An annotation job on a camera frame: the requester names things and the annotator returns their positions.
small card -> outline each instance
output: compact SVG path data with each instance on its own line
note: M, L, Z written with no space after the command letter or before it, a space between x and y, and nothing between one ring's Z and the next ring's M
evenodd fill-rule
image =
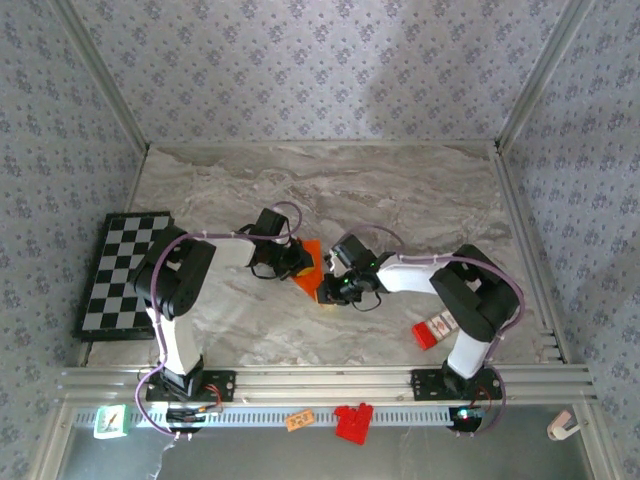
M307 425L311 425L315 422L313 418L313 411L308 408L303 410L302 412L294 413L290 415L285 420L287 424L287 430L289 432L293 432L294 430L298 430L299 428L306 427Z

black mounting plate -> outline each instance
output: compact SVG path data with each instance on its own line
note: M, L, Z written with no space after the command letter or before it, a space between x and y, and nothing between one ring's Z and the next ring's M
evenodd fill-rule
M232 402L236 389L236 372L233 370L204 370L202 372L202 384L198 392L189 399L193 403L215 403L216 394L204 388L213 384L220 391L221 401ZM171 393L160 381L160 374L156 373L149 381L147 395L148 402L183 402Z
M416 402L427 402L429 400L464 400L468 402L488 400L483 389L489 393L491 400L502 400L500 380L490 368L480 370L475 377L468 380L467 386L468 388L465 388L464 392L456 394L445 385L444 372L441 368L411 370L411 388L413 388L413 399Z

chessboard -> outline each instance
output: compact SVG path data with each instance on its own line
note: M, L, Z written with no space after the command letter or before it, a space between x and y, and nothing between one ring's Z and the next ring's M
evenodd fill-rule
M154 240L171 224L169 212L106 216L74 337L82 341L154 338L144 301L136 296L127 279Z

gray marble tabletop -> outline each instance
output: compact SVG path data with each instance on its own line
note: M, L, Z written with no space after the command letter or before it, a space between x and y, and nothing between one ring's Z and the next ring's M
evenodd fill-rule
M325 251L350 227L383 224L409 254L446 253L474 243L529 295L507 215L482 149L422 146L237 146L152 148L132 211L170 210L188 231L228 232L279 200L303 211L302 238ZM294 211L283 210L293 220ZM359 237L375 253L393 250L383 232ZM188 313L207 365L440 364L449 337L423 352L414 323L443 309L432 295L385 296L380 308L321 306L292 281L259 280L246 269L210 271ZM542 344L531 302L496 361L537 363ZM154 362L153 341L100 342L90 365Z

floral wallpaper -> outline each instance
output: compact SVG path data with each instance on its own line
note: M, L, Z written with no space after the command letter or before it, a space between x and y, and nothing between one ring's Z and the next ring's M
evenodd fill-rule
M508 153L629 478L640 478L640 6L597 1Z
M495 137L565 0L75 0L150 142Z
M140 158L46 2L0 4L0 478L23 478L97 227Z

